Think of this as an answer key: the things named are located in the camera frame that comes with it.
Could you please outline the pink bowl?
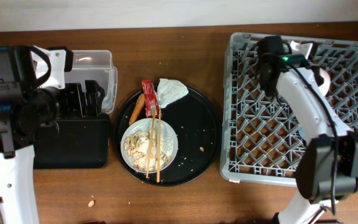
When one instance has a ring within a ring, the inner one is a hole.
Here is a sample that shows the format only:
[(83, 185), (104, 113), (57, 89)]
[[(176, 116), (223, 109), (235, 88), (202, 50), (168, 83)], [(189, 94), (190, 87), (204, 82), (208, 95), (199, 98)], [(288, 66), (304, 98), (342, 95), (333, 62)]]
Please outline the pink bowl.
[(323, 70), (322, 68), (320, 68), (318, 88), (323, 96), (326, 96), (328, 94), (330, 86), (331, 86), (331, 77), (329, 73)]

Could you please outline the light blue cup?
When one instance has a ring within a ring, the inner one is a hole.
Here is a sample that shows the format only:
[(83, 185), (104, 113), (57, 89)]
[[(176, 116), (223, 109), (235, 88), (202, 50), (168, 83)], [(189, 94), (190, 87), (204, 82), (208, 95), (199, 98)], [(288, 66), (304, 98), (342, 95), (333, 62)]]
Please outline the light blue cup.
[(303, 132), (302, 129), (299, 129), (299, 130), (298, 130), (298, 133), (299, 133), (300, 137), (301, 137), (303, 140), (306, 140), (306, 136), (305, 136), (305, 134), (304, 134), (304, 132)]

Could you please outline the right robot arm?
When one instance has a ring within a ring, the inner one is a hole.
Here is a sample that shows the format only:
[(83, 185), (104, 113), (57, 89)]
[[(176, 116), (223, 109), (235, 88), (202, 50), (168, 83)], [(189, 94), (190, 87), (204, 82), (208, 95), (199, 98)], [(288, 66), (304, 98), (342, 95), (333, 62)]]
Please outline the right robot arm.
[(282, 96), (299, 122), (307, 142), (297, 165), (297, 191), (273, 223), (315, 223), (327, 211), (358, 193), (358, 133), (326, 99), (329, 73), (309, 62), (314, 42), (285, 43), (279, 35), (257, 43), (257, 74), (267, 96)]

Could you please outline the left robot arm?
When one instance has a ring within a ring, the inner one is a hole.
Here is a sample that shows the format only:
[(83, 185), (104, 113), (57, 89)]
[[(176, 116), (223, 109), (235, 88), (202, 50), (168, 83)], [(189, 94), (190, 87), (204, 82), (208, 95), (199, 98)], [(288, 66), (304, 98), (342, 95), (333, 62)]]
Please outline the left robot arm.
[(35, 169), (106, 164), (110, 68), (66, 47), (0, 47), (0, 223), (38, 223)]

